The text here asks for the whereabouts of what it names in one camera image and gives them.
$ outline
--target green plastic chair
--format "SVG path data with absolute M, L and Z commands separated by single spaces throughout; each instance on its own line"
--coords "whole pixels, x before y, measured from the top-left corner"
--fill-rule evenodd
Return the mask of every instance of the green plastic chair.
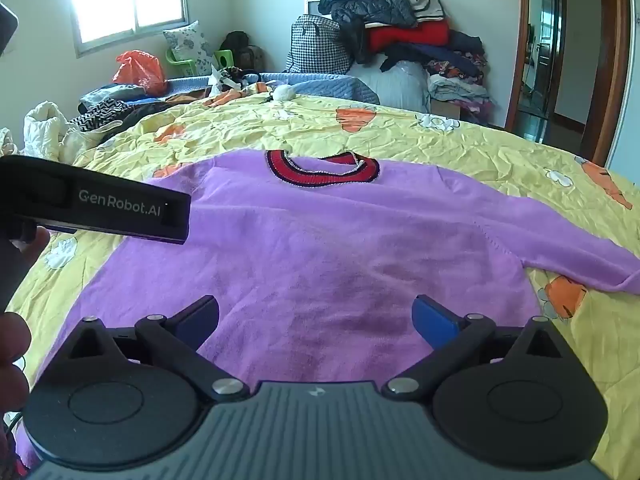
M 218 62 L 218 66 L 216 67 L 218 70 L 234 65 L 234 55 L 230 50 L 216 50 L 213 56 Z M 175 59 L 174 53 L 170 48 L 166 51 L 166 60 L 170 65 L 175 66 L 184 77 L 193 77 L 198 73 L 195 60 L 187 59 L 185 61 L 178 61 Z

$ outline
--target checkered bag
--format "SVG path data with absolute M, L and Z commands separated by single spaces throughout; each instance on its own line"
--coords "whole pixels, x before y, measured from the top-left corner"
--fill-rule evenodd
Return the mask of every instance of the checkered bag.
M 291 26 L 287 72 L 346 74 L 352 63 L 334 20 L 304 14 Z

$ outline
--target yellow bedsheet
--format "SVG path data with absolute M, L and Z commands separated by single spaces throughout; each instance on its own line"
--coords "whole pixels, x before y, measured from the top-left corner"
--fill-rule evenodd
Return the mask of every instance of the yellow bedsheet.
M 253 95 L 211 109 L 201 102 L 145 118 L 76 165 L 134 180 L 161 176 L 236 148 L 288 149 L 328 156 L 345 150 L 438 164 L 501 192 L 530 196 L 592 234 L 640 256 L 640 193 L 622 178 L 570 153 L 514 135 L 436 116 L 332 98 L 263 103 Z M 54 235 L 10 306 L 28 321 L 30 381 L 82 288 L 121 240 L 78 232 Z M 640 298 L 587 290 L 528 270 L 541 312 L 554 318 L 604 394 L 609 425 L 594 457 L 612 478 L 640 477 Z

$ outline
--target purple sweater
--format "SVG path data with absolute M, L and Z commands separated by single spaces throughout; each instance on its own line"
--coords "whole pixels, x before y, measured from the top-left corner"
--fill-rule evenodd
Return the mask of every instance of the purple sweater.
M 296 162 L 312 171 L 353 169 Z M 187 242 L 124 240 L 82 291 L 53 351 L 82 316 L 132 326 L 212 294 L 220 324 L 200 353 L 251 386 L 380 384 L 431 351 L 412 327 L 417 294 L 461 316 L 479 312 L 521 326 L 540 313 L 524 267 L 640 293 L 632 253 L 536 200 L 423 164 L 384 160 L 368 177 L 295 186 L 274 176 L 264 152 L 238 150 L 154 181 L 192 195 Z M 20 444 L 33 463 L 24 434 Z

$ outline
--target red collar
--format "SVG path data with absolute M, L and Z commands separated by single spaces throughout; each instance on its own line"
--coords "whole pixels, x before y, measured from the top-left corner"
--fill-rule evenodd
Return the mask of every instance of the red collar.
M 267 162 L 271 171 L 278 178 L 295 186 L 322 187 L 346 182 L 372 182 L 380 173 L 380 165 L 375 158 L 367 158 L 356 153 L 340 153 L 322 160 L 336 164 L 348 164 L 355 166 L 355 168 L 341 174 L 327 171 L 306 171 L 297 166 L 285 150 L 267 151 Z

